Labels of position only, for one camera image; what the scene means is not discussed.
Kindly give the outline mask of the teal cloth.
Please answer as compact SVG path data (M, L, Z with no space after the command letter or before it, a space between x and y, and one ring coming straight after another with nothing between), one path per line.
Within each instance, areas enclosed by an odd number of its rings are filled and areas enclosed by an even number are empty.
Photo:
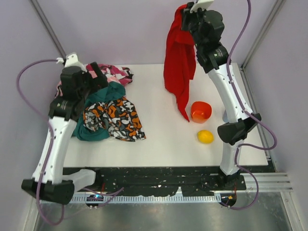
M109 122L103 116L107 115L108 104L121 99L125 94L124 86L114 81L107 87L90 94L72 136L80 141L102 141L109 138Z

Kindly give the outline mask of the black orange patterned cloth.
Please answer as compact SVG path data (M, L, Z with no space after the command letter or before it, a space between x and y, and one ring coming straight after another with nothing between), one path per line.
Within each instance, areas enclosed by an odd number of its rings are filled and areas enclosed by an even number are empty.
M103 118L108 119L109 122L109 138L128 142L146 139L135 105L132 102L122 97L109 103L107 109L107 115L104 115Z

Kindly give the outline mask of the red cloth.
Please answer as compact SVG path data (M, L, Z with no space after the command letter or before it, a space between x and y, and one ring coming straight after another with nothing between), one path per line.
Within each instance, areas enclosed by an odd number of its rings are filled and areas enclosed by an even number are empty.
M189 121L186 106L190 81L196 70L196 60L193 38L188 31L181 29L182 13L187 6L188 4L181 5L175 11L166 40L163 76L166 90L175 96L180 114Z

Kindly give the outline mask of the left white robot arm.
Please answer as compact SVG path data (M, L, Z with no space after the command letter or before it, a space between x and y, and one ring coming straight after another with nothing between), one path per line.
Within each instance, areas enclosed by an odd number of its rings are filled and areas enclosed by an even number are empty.
M30 179L22 181L21 188L39 200L68 204L74 193L95 182L96 173L81 169L71 175L63 174L64 159L69 140L84 110L87 97L99 87L108 85L107 79L98 75L96 83L85 65L67 58L60 75L62 92L50 104L46 117L49 133L39 163Z

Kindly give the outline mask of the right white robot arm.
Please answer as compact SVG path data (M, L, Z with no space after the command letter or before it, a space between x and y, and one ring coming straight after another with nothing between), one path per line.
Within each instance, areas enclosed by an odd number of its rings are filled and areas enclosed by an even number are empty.
M220 39L224 30L222 15L214 10L198 9L191 12L190 6L182 11L182 30L190 32L196 46L196 57L200 66L214 83L225 107L227 122L218 126L217 131L223 141L223 154L217 181L221 187L232 186L240 177L240 169L235 158L240 154L237 147L244 143L248 133L257 125L253 113L238 89L232 66L227 58L227 49Z

